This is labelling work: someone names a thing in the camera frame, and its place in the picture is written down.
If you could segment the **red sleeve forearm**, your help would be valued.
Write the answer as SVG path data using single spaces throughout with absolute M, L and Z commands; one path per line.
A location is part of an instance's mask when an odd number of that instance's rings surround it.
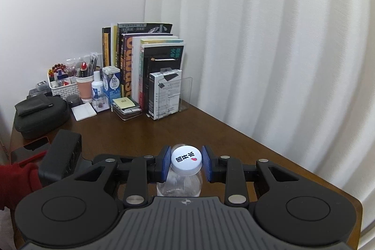
M 39 178 L 39 164 L 45 154 L 27 164 L 1 165 L 0 210 L 14 210 L 17 204 L 27 195 L 42 189 Z

